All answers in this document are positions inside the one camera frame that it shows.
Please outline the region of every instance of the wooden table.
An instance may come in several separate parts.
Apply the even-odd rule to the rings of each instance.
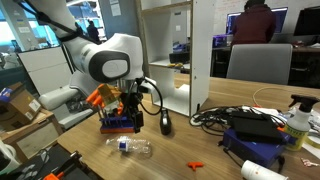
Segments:
[[[210,78],[210,95],[203,108],[230,105],[252,105],[252,95],[260,88],[270,87],[256,94],[256,99],[264,107],[287,110],[290,95],[295,93],[314,94],[320,97],[320,90],[238,80]],[[183,76],[176,77],[176,85],[186,83]],[[143,101],[150,111],[156,111],[148,98]],[[122,154],[108,147],[108,138],[123,134],[100,134],[98,116],[93,115],[81,124],[59,137],[58,143],[70,153],[78,150],[84,162],[103,179],[242,179],[240,168],[225,154],[217,143],[222,137],[212,136],[200,128],[191,127],[189,118],[170,112],[173,131],[163,136],[159,129],[159,115],[144,113],[144,127],[138,134],[128,134],[132,138],[147,139],[152,143],[151,157],[138,154]],[[319,163],[319,159],[305,149],[299,152],[285,151],[286,164],[283,175],[292,180],[317,179],[319,168],[303,166],[300,157]],[[196,172],[187,167],[190,161],[200,161],[204,167]],[[271,167],[276,171],[277,163]]]

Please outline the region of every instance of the white shelving unit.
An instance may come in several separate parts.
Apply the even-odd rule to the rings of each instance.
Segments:
[[[215,0],[138,2],[143,26],[141,36],[150,78],[157,82],[164,107],[191,116],[208,98]],[[190,86],[176,88],[176,69],[168,68],[167,65],[170,63],[169,54],[173,52],[171,19],[174,13],[179,11],[190,11],[190,64],[184,65],[190,72]],[[156,92],[152,94],[152,100],[154,104],[160,105]]]

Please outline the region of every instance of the blue box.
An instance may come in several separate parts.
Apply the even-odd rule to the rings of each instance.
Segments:
[[[283,132],[281,134],[285,141],[289,140],[290,135]],[[243,161],[250,160],[266,168],[269,168],[285,150],[284,144],[242,141],[237,138],[236,132],[233,129],[228,129],[224,132],[223,146]]]

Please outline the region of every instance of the cardboard box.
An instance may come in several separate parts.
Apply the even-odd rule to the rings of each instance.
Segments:
[[[10,101],[0,101],[0,126],[11,131],[30,124],[41,109],[40,103],[25,89],[22,83],[8,87],[12,90]]]

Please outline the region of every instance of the robotic arm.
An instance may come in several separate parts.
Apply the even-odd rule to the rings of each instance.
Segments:
[[[75,20],[65,0],[25,0],[36,17],[47,22],[69,50],[75,67],[96,81],[108,83],[122,78],[134,80],[143,76],[142,46],[138,37],[115,34],[97,45],[78,34]]]
[[[124,114],[121,114],[120,121],[121,119],[132,120],[134,132],[139,132],[140,127],[143,126],[142,112],[138,110],[142,94],[138,90],[132,93],[132,87],[135,85],[138,88],[145,82],[152,84],[143,76],[143,53],[140,39],[130,35],[115,34],[107,42],[98,45],[92,39],[79,33],[76,22],[66,6],[66,0],[25,0],[25,2],[33,10],[28,10],[19,0],[17,3],[29,13],[34,14],[37,19],[49,24],[69,50],[76,69],[101,83],[118,82],[120,91],[125,92],[120,97],[125,103]],[[157,87],[154,84],[152,87],[161,97]],[[160,110],[152,115],[161,112],[162,98],[160,99]],[[105,111],[103,114],[110,122],[110,114]]]

